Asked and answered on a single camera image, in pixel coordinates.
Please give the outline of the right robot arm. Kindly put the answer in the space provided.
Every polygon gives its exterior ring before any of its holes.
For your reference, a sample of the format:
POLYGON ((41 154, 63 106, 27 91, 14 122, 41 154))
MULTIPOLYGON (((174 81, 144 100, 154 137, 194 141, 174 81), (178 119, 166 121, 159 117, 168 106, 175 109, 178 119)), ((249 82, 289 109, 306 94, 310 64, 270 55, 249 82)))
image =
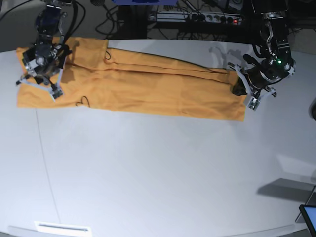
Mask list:
POLYGON ((25 78, 50 78, 61 72, 68 55, 72 53, 67 40, 75 30, 78 3, 75 0, 46 0, 46 8, 37 16, 35 43, 22 54, 25 78), (73 16, 69 28, 64 31, 63 23, 68 16, 63 7, 72 7, 73 16))

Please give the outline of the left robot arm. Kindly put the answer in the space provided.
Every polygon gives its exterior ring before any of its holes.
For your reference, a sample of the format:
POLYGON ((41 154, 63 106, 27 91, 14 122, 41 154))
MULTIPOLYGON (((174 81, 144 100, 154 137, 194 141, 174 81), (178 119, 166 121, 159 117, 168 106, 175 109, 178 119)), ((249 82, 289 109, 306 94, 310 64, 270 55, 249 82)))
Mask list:
POLYGON ((241 75, 232 88, 236 96, 250 94, 258 98, 261 91, 279 83, 295 73, 295 60, 288 43, 288 10, 285 0, 248 0, 244 13, 247 37, 254 57, 245 54, 243 59, 251 68, 241 68, 241 75))

